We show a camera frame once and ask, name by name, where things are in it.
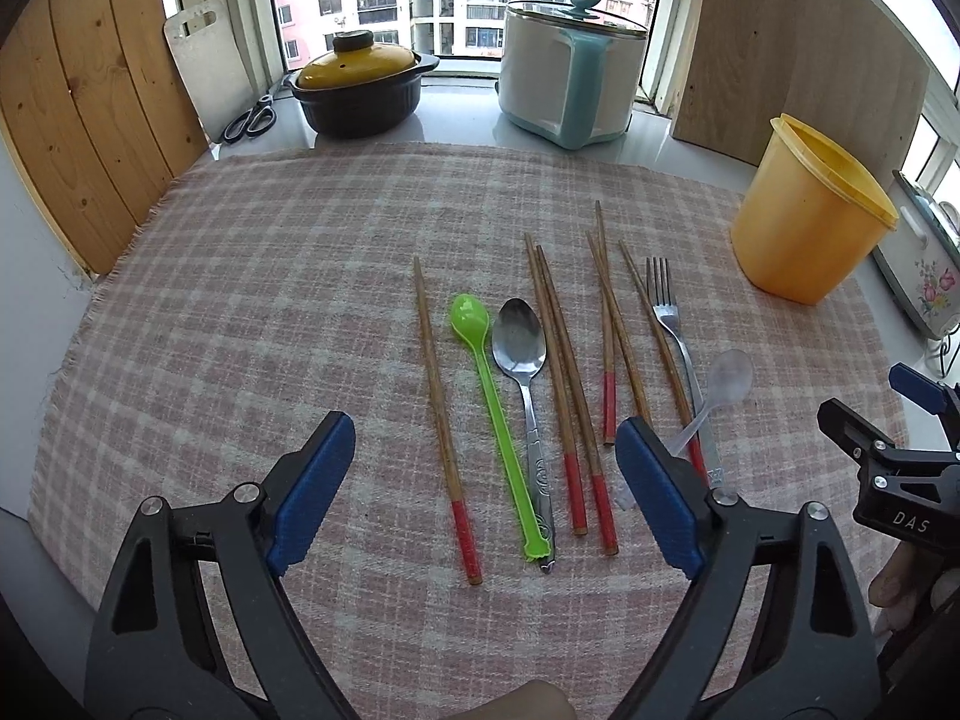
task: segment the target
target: checkered cloth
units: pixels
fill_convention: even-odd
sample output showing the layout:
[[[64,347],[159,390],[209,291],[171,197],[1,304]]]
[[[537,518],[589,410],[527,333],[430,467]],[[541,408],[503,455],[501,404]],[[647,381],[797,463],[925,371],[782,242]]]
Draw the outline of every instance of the checkered cloth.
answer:
[[[570,535],[551,388],[534,382],[555,490],[559,559],[542,576],[521,557],[517,516],[467,349],[448,326],[456,293],[495,314],[532,305],[522,235],[549,256],[599,422],[599,288],[584,231],[603,201],[611,269],[654,426],[680,423],[656,346],[614,244],[670,257],[683,328],[706,379],[732,346],[755,366],[747,401],[713,419],[728,478],[757,506],[832,507],[859,576],[889,544],[854,525],[854,467],[817,430],[843,398],[900,440],[872,315],[848,279],[815,308],[752,288],[728,241],[740,202],[669,175],[459,146],[325,146],[196,167],[176,181],[125,259],[99,286],[54,389],[30,522],[96,605],[137,504],[218,500],[259,480],[330,409],[352,415],[356,456],[307,559],[283,580],[320,657],[365,718],[430,718],[543,678],[584,718],[606,717],[640,673],[688,584],[667,566],[637,509],[616,512],[617,557],[596,519]],[[424,261],[443,385],[484,582],[467,585],[440,473],[412,281]],[[619,417],[630,415],[622,365]],[[499,377],[515,439],[520,394]],[[619,485],[604,449],[608,485]],[[237,680],[256,684],[213,613]],[[745,598],[760,605],[760,584]],[[739,625],[717,679],[748,640]]]

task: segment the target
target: chopstick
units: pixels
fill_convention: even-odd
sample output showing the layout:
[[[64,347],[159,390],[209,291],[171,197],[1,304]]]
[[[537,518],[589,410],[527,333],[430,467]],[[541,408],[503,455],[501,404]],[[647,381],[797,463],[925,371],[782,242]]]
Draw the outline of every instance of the chopstick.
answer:
[[[587,464],[590,467],[590,481],[593,486],[593,499],[597,507],[597,519],[600,522],[600,541],[603,542],[605,555],[616,555],[620,551],[616,543],[616,527],[613,526],[613,510],[610,508],[610,495],[607,493],[607,481],[603,476],[603,466],[600,464],[600,453],[597,451],[597,436],[593,432],[590,422],[590,413],[587,409],[587,397],[584,396],[584,384],[577,370],[577,360],[573,356],[573,346],[570,344],[570,333],[566,330],[566,321],[563,319],[563,308],[560,307],[560,298],[554,287],[550,275],[550,266],[542,247],[536,247],[536,256],[539,258],[541,272],[544,274],[546,293],[550,298],[553,310],[553,320],[557,327],[557,337],[560,341],[560,352],[563,353],[563,367],[566,370],[566,379],[573,395],[573,406],[577,413],[577,422],[580,425],[580,438],[584,442],[584,451],[587,452]]]
[[[600,200],[596,203],[597,241],[600,244],[600,256],[603,267],[610,272],[610,260],[607,256],[607,230],[603,224],[603,208]],[[607,296],[600,290],[600,326],[603,330],[603,443],[616,442],[616,369],[613,354],[613,317],[607,303]]]
[[[630,390],[634,395],[634,407],[637,409],[637,413],[649,424],[650,406],[647,403],[646,392],[643,391],[643,382],[640,380],[640,369],[637,367],[634,347],[630,343],[630,335],[627,333],[627,326],[623,322],[623,314],[616,302],[613,285],[610,283],[610,275],[603,266],[603,260],[600,258],[596,242],[593,240],[593,234],[589,231],[587,231],[587,242],[590,245],[590,254],[593,255],[593,264],[597,268],[597,275],[600,276],[600,286],[603,288],[604,295],[607,296],[607,303],[611,307],[613,328],[616,329],[616,336],[620,341],[620,351],[623,352],[623,361],[627,365],[627,379],[630,381]]]
[[[437,362],[437,349],[433,343],[433,328],[430,325],[430,310],[426,302],[426,285],[421,272],[419,257],[414,257],[414,284],[416,285],[416,310],[421,323],[421,345],[424,348],[426,377],[430,386],[430,405],[433,406],[434,424],[437,427],[437,440],[440,442],[440,463],[446,479],[446,491],[450,496],[450,508],[453,509],[453,522],[460,543],[460,553],[464,559],[469,584],[480,584],[480,560],[477,557],[470,521],[467,517],[467,505],[464,503],[464,489],[460,483],[460,471],[457,469],[457,456],[453,450],[453,437],[450,435],[450,422],[446,415],[446,399],[443,397],[443,382],[440,381],[440,365]]]
[[[619,245],[623,259],[627,263],[627,270],[630,271],[630,276],[634,279],[634,286],[637,287],[637,294],[640,295],[640,304],[643,306],[643,312],[647,314],[650,329],[654,332],[656,348],[659,349],[661,360],[664,361],[666,376],[667,379],[670,380],[670,389],[673,391],[673,400],[677,404],[677,413],[680,415],[680,421],[688,425],[690,422],[693,422],[693,411],[690,409],[688,399],[686,399],[686,390],[683,388],[683,380],[680,379],[680,372],[677,370],[677,362],[673,359],[673,354],[670,351],[670,343],[666,340],[666,333],[661,327],[661,324],[656,320],[656,313],[654,312],[653,304],[650,302],[650,295],[647,293],[643,279],[640,278],[640,270],[637,269],[637,264],[635,264],[634,258],[630,255],[630,250],[627,248],[626,242],[621,239]],[[703,480],[707,482],[707,485],[709,485],[707,466],[704,464],[704,455],[700,450],[699,437],[694,436],[690,440],[689,447],[690,463],[693,463],[693,467],[697,469],[697,473],[699,473],[700,476],[703,477]]]
[[[560,430],[560,447],[563,448],[563,469],[566,471],[566,489],[570,501],[570,522],[574,536],[587,533],[587,507],[584,505],[584,486],[580,481],[580,461],[577,458],[577,440],[573,436],[573,420],[570,418],[570,403],[566,399],[563,386],[563,360],[560,358],[560,346],[557,330],[553,322],[553,310],[544,285],[544,274],[536,259],[534,239],[530,233],[523,236],[527,247],[527,260],[530,263],[530,275],[534,281],[536,307],[541,313],[541,324],[546,336],[546,361],[550,365],[550,382],[553,385],[553,400],[557,407],[557,427]]]

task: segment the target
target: metal bolt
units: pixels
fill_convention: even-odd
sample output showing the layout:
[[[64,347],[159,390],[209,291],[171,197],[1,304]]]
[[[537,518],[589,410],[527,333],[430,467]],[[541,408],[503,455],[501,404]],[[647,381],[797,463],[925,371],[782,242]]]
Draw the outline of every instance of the metal bolt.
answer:
[[[146,514],[147,517],[150,517],[152,514],[159,512],[162,508],[163,501],[161,501],[160,498],[147,498],[147,500],[140,504],[140,513]]]
[[[248,482],[246,485],[240,485],[240,487],[233,491],[233,499],[237,503],[250,503],[251,501],[256,501],[258,495],[260,495],[260,488],[258,488],[258,486],[253,482]]]
[[[806,513],[811,519],[827,519],[830,516],[829,509],[820,501],[812,501],[806,505]]]
[[[733,506],[740,496],[733,488],[717,488],[713,491],[713,499],[721,506]]]

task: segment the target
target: yellow container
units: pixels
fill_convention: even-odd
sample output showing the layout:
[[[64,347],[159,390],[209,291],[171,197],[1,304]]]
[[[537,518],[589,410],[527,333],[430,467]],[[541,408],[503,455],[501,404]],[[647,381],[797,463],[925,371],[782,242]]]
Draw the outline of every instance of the yellow container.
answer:
[[[843,281],[899,218],[875,178],[792,116],[774,134],[733,220],[733,253],[765,292],[813,305]]]

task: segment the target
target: fork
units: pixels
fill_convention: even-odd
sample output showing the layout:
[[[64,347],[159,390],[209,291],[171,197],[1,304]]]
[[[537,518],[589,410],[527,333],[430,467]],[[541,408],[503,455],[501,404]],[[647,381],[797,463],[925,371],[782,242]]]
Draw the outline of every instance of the fork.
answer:
[[[667,331],[680,348],[680,357],[683,358],[683,370],[686,372],[686,382],[690,387],[690,400],[693,401],[693,413],[697,415],[704,408],[704,396],[697,382],[697,373],[690,358],[690,350],[680,333],[680,307],[674,298],[670,286],[670,263],[665,257],[647,257],[647,295],[654,306],[656,321]],[[717,453],[716,441],[709,420],[700,428],[700,451],[707,466],[707,478],[710,488],[723,485],[723,466],[720,464],[720,455]]]

